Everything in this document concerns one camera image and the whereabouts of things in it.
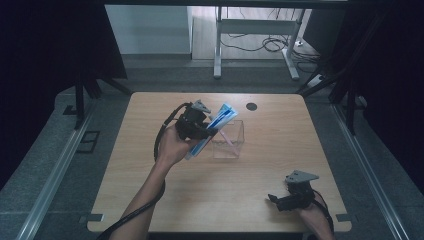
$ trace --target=hand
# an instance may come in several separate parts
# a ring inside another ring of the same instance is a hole
[[[199,143],[199,140],[181,140],[175,125],[168,127],[160,140],[157,162],[172,167],[181,161],[188,151]]]
[[[315,200],[325,206],[324,200],[317,193]],[[324,213],[313,203],[305,209],[296,209],[305,225],[315,234],[319,240],[335,240],[334,234],[331,232],[330,225],[324,216]]]

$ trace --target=black cable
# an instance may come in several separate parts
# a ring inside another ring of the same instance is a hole
[[[165,129],[167,128],[168,124],[174,120],[175,115],[177,115],[178,111],[181,110],[181,108],[183,107],[188,107],[191,106],[191,103],[183,103],[181,104],[177,109],[175,109],[170,115],[169,117],[164,121],[164,123],[162,124],[158,135],[156,136],[156,140],[155,140],[155,146],[153,149],[153,156],[154,156],[154,160],[156,161],[157,157],[158,157],[158,150],[159,150],[159,143],[160,140],[163,136],[163,133],[165,132]],[[149,202],[147,202],[146,204],[144,204],[143,206],[141,206],[140,208],[138,208],[137,210],[131,212],[130,214],[128,214],[127,216],[119,219],[116,223],[114,223],[112,226],[110,226],[108,229],[106,229],[105,231],[103,231],[98,237],[97,240],[102,240],[102,239],[109,239],[110,235],[119,227],[121,227],[122,225],[124,225],[125,223],[129,222],[130,220],[132,220],[133,218],[137,217],[138,215],[140,215],[141,213],[145,212],[147,209],[153,207],[163,196],[163,194],[165,193],[165,181],[163,181],[161,189],[159,191],[159,193]]]

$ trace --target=floor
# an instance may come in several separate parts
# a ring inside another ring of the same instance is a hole
[[[301,79],[296,82],[291,80],[279,54],[275,54],[275,58],[228,56],[224,57],[227,60],[223,61],[222,79],[215,80],[212,58],[200,55],[194,51],[195,59],[123,56],[128,80],[118,81],[133,91],[285,94],[293,93],[314,67],[306,65],[306,72],[299,71]],[[98,236],[87,230],[86,223],[129,102],[129,96],[102,81],[99,83],[102,97],[85,99],[87,113],[91,113],[85,130],[99,132],[97,145],[91,153],[76,152],[87,149],[87,145],[81,143],[70,154],[57,192],[53,191],[52,199],[47,202],[45,217],[39,218],[35,226],[34,239],[94,239]],[[353,225],[350,232],[336,233],[337,239],[424,239],[424,197],[370,129],[361,110],[355,115],[356,136],[344,131],[343,104],[330,104],[327,99],[330,91],[331,86],[305,101]],[[68,106],[74,105],[74,97],[73,88],[57,96],[55,111],[19,169],[0,192],[0,239],[15,239],[28,217],[37,212],[33,206],[40,199],[40,192],[63,156],[68,141],[75,135],[75,116],[64,114]],[[355,143],[360,146],[359,154],[352,147]],[[371,175],[377,179],[377,186],[375,181],[370,181],[369,172],[361,162],[363,156],[372,169]],[[382,196],[388,199],[389,205],[381,201]],[[390,222],[393,219],[399,219],[400,223],[393,224]],[[393,227],[404,229],[403,237],[395,237]]]

